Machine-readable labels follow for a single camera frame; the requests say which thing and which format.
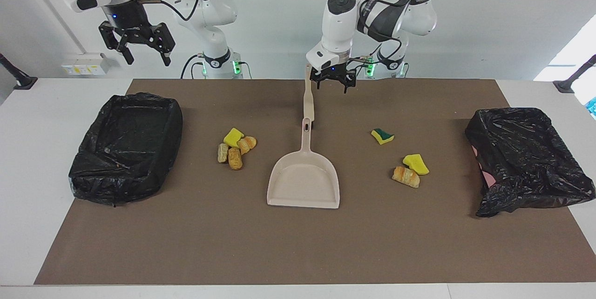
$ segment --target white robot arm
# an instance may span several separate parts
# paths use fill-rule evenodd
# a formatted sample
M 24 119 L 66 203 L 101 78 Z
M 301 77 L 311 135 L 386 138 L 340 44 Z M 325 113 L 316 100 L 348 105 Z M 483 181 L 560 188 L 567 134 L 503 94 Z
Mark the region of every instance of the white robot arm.
M 181 13 L 192 10 L 194 0 L 178 0 L 175 7 Z M 215 27 L 234 23 L 238 17 L 232 0 L 201 0 L 200 11 L 189 21 L 177 17 L 179 25 L 191 30 L 202 43 L 204 71 L 209 78 L 241 78 L 237 62 L 240 55 L 234 53 L 221 29 Z
M 142 0 L 65 0 L 74 11 L 81 12 L 101 7 L 107 21 L 100 24 L 99 30 L 108 49 L 122 53 L 126 63 L 132 64 L 134 58 L 127 47 L 131 44 L 144 44 L 157 50 L 163 63 L 170 65 L 170 52 L 176 45 L 168 26 L 149 23 Z M 114 33 L 121 38 L 117 40 Z
M 337 80 L 346 89 L 356 85 L 355 70 L 347 70 L 349 61 L 358 61 L 350 57 L 356 30 L 383 43 L 375 63 L 397 68 L 408 45 L 405 30 L 428 34 L 435 25 L 430 0 L 328 0 L 321 42 L 306 54 L 315 68 L 311 80 Z
M 124 55 L 130 65 L 134 61 L 126 47 L 128 43 L 145 44 L 161 53 L 164 64 L 170 64 L 169 54 L 175 42 L 165 23 L 149 24 L 144 4 L 165 4 L 172 8 L 180 25 L 199 37 L 207 61 L 205 70 L 211 74 L 239 74 L 234 65 L 234 53 L 228 48 L 225 35 L 216 25 L 236 21 L 236 5 L 232 0 L 177 0 L 172 6 L 163 0 L 65 0 L 68 6 L 81 12 L 101 7 L 108 21 L 100 25 L 100 32 L 108 49 Z M 121 36 L 118 41 L 114 32 Z

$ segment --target yellow sponge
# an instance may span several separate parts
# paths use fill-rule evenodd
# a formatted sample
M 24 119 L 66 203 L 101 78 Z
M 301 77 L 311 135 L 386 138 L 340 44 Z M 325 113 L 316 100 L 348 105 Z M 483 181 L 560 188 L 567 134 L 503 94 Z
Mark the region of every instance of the yellow sponge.
M 415 155 L 407 155 L 404 157 L 404 164 L 408 165 L 411 170 L 414 170 L 420 176 L 428 174 L 428 168 L 424 165 L 424 161 L 422 160 L 422 156 L 416 153 Z
M 232 128 L 230 132 L 223 138 L 223 142 L 232 148 L 238 148 L 238 141 L 244 137 L 244 134 L 236 129 Z
M 377 128 L 371 131 L 371 135 L 375 138 L 375 140 L 377 140 L 377 142 L 379 142 L 379 144 L 383 145 L 385 143 L 391 142 L 393 140 L 393 138 L 395 138 L 394 135 L 386 133 L 385 131 L 383 131 L 381 128 Z

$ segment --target black trash bag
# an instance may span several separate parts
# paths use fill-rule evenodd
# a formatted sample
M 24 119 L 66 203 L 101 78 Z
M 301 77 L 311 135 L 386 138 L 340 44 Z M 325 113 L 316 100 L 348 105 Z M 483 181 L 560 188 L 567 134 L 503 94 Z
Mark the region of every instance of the black trash bag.
M 540 109 L 478 110 L 466 137 L 484 177 L 479 217 L 594 199 L 594 183 Z
M 114 95 L 74 157 L 68 174 L 73 195 L 113 206 L 153 195 L 174 164 L 182 128 L 174 99 Z

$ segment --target window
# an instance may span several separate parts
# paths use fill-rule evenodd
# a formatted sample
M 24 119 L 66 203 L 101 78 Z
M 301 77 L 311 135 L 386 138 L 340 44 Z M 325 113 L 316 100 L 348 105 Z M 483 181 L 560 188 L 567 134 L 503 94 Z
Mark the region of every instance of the window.
M 573 39 L 554 57 L 534 81 L 565 80 L 590 57 L 596 54 L 596 15 L 583 26 Z M 575 96 L 581 104 L 596 97 L 596 67 L 587 70 L 573 83 Z

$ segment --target beige dustpan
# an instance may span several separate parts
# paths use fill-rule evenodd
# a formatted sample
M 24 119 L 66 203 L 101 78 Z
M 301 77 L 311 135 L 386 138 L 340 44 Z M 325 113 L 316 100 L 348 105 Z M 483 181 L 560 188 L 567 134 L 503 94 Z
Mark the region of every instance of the beige dustpan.
M 339 207 L 339 181 L 333 164 L 311 151 L 311 125 L 315 108 L 311 92 L 311 66 L 306 68 L 302 147 L 275 163 L 267 189 L 267 204 L 313 208 Z

